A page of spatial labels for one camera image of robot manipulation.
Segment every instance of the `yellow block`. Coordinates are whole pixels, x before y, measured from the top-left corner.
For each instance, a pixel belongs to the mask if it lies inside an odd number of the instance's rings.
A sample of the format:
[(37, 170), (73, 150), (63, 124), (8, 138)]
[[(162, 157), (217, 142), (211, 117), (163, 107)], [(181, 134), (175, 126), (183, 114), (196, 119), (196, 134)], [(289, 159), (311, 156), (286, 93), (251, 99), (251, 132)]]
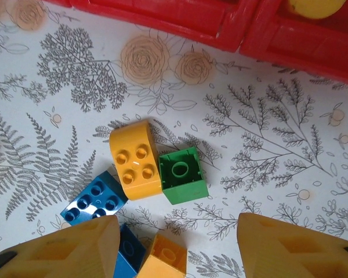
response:
[(308, 19), (324, 19), (336, 13), (346, 0), (288, 0), (292, 11)]
[(137, 200), (162, 193), (157, 150), (147, 120), (112, 131), (110, 149), (126, 197)]
[(238, 217), (246, 278), (348, 278), (348, 241), (252, 213)]
[(137, 278), (184, 278), (186, 272), (187, 249), (157, 234)]
[(4, 250), (0, 278), (113, 277), (119, 243), (117, 217), (95, 218)]

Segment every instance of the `red toy part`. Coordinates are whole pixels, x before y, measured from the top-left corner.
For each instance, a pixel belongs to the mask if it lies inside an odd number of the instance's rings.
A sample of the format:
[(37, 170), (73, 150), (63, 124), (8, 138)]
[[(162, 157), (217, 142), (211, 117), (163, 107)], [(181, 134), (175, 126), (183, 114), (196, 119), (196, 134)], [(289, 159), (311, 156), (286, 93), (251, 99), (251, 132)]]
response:
[(70, 0), (77, 9), (236, 51), (260, 0)]
[(56, 5), (60, 5), (60, 6), (64, 6), (67, 8), (72, 7), (70, 0), (45, 0), (46, 2), (52, 3), (52, 4), (56, 4)]
[(322, 20), (292, 14), (284, 0), (262, 0), (240, 53), (348, 83), (348, 0)]

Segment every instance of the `green block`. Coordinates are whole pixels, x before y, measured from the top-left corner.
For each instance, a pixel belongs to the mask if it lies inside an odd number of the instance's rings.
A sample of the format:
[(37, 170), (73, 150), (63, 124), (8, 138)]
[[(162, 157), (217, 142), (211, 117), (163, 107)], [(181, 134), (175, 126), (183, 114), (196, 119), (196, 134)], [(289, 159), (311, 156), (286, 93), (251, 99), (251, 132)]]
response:
[(162, 192), (171, 204), (209, 196), (195, 147), (161, 155), (158, 161)]

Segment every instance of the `patterned tablecloth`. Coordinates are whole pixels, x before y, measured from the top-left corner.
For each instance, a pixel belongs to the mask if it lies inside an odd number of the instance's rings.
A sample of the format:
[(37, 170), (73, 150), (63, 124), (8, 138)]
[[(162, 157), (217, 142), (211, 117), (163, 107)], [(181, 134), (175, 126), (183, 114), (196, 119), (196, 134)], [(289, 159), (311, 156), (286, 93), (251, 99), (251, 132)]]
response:
[(157, 232), (185, 245), (187, 277), (245, 276), (243, 211), (348, 239), (348, 85), (47, 3), (37, 12), (43, 24), (0, 18), (0, 251), (68, 227), (69, 201), (107, 168), (116, 176), (110, 131), (145, 118), (160, 153), (197, 147), (210, 196), (129, 201), (118, 217), (146, 245)]

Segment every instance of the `dark blue block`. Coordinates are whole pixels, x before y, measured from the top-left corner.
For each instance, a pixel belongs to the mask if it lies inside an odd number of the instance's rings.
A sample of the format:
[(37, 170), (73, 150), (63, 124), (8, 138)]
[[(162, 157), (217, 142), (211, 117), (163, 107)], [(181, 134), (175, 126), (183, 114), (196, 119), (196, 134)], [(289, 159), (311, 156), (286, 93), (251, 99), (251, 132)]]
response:
[(127, 201), (121, 185), (105, 171), (81, 191), (60, 215), (71, 225), (76, 225), (96, 217), (113, 215)]
[(120, 228), (120, 247), (118, 250), (114, 278), (133, 278), (143, 262), (146, 249), (130, 231), (126, 224)]

